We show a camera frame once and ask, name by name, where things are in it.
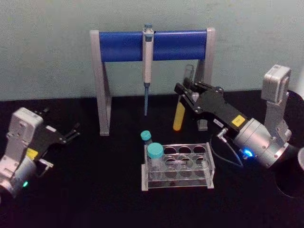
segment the blue pipette holder bar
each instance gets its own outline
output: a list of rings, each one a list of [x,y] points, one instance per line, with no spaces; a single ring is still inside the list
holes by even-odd
[[[143,59],[143,33],[91,30],[92,67],[95,75],[100,135],[109,135],[111,96],[105,62]],[[154,32],[153,61],[198,59],[194,81],[211,84],[215,29]]]

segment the test tube rack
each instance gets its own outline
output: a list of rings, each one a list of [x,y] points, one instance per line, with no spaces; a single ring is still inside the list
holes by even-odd
[[[144,146],[142,191],[154,188],[206,186],[214,188],[215,165],[209,143],[163,145],[160,168],[153,170]]]

